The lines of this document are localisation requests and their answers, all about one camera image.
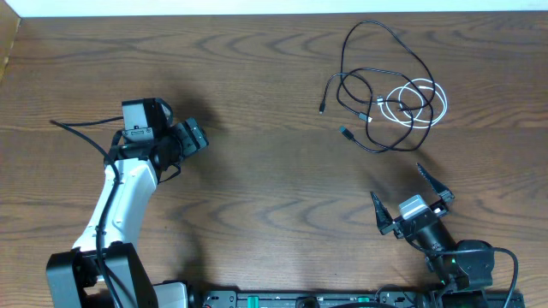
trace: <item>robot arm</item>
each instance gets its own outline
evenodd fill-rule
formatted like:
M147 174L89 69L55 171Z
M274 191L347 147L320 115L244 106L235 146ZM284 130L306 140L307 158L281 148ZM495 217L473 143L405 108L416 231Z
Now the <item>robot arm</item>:
M436 273L444 285L439 292L432 294L435 306L440 307L444 306L444 294L465 292L481 292L483 298L479 301L487 305L485 287L493 283L491 272L495 266L494 253L507 253L514 260L514 278L504 300L503 306L506 307L512 300L517 278L518 264L515 254L503 248L492 247L482 240L461 240L456 243L440 219L449 214L449 207L455 196L420 164L417 165L439 200L427 205L420 195L415 195L400 204L401 215L392 219L377 195L371 192L378 231L382 235L392 231L398 239L405 239L413 248L426 254L428 269Z
M123 102L122 111L125 128L115 134L105 157L114 161L116 170L106 164L103 191L92 219L73 249L51 255L47 264L51 297L55 307L88 306L91 299L85 288L94 286L104 279L101 274L108 272L111 291L124 308L187 308L186 286L180 282L153 286L135 247L146 206L161 183L162 172L175 166L178 171L174 175L178 175L179 164L209 143L193 118L171 126L173 113L160 98ZM121 137L123 145L118 144ZM114 190L116 172L119 181ZM103 215L104 228L100 228ZM102 231L102 246L97 241L98 230ZM102 261L107 270L100 269Z

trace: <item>green connector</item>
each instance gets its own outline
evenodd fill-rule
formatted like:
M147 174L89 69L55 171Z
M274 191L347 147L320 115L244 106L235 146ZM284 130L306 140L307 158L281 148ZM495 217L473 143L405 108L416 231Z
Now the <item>green connector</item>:
M259 308L259 296L247 297L247 308Z
M361 297L361 298L358 298L358 303L369 303L369 298L367 297Z

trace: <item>white cable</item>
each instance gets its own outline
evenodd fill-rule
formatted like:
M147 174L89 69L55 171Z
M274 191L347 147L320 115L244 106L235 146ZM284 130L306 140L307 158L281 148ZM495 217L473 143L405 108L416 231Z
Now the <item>white cable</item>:
M414 80L411 80L413 83L415 81L426 81L426 82L430 82L432 83L431 80L428 80L428 79L424 79L424 78L417 78L417 79L414 79ZM413 92L416 96L418 96L420 98L420 105L421 106L424 106L425 105L425 99L422 97L422 95L420 95L416 90L408 87L409 85L411 84L411 82L408 82L407 84L405 84L405 86L399 86L397 88L395 88L394 90L392 90L388 96L386 97L386 100L389 99L389 97L392 95L392 93L394 93L395 91L397 90L400 90L399 94L398 94L398 101L402 101L402 93L404 90L409 90L411 92ZM429 86L419 86L419 89L424 89L424 90L430 90L430 91L433 91L433 89ZM442 105L443 105L443 109L442 109L442 112L438 115L438 117L436 117L434 120L432 120L432 125L431 127L433 127L434 125L436 125L436 123L438 123L444 116L445 116L445 113L447 112L447 97L445 96L445 92L444 92L444 89L438 84L436 83L436 95L438 96L439 100L442 102ZM386 115L386 113L384 113L384 110L383 110L383 105L382 103L378 103L378 106L383 114L383 116L390 120L390 121L394 121L394 122L397 122L397 123L400 123L402 124L403 126L405 127L411 127L410 123L411 121L401 121L400 119L398 119L394 113L392 112L392 110L389 108L388 104L386 105L386 109L390 112L390 115ZM411 115L409 115L409 112L403 112L403 114L408 117L408 118L411 118ZM430 121L427 121L427 120L421 120L421 119L418 119L418 117L420 116L420 113L422 112L422 109L419 110L419 112L417 113L417 115L414 117L414 122L422 122L422 123L428 123ZM413 128L428 128L428 126L415 126L413 125Z

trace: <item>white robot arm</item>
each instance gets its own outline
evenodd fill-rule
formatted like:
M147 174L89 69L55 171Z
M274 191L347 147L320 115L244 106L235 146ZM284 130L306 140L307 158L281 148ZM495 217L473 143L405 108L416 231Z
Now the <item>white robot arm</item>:
M122 110L125 129L115 134L108 156L104 153L109 163L92 218L73 249L51 255L46 267L51 297L55 307L86 306L90 298L84 289L105 280L120 308L187 308L186 286L181 282L153 286L135 247L162 172L175 166L178 171L170 178L178 175L179 163L209 143L193 118L171 126L171 109L159 98L124 102ZM119 145L122 136L124 144Z

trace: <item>wood grain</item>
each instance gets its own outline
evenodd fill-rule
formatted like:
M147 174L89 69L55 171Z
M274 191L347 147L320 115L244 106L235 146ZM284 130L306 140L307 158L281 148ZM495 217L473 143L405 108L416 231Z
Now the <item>wood grain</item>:
M91 217L102 158L48 123L121 114L162 97L210 137L183 176L152 197L139 243L153 282L241 289L375 289L435 281L420 253L375 227L369 192L395 213L432 201L420 162L455 193L444 221L520 259L527 306L546 306L547 13L447 13L25 19L0 87L0 306L51 305L45 264ZM394 28L448 93L447 116L419 151L371 155L333 93L341 43L357 22ZM375 27L356 33L348 67L425 73ZM371 75L375 94L402 81ZM372 133L402 128L372 114ZM121 123L83 129L107 146ZM417 140L413 135L409 144ZM496 257L494 289L511 260Z

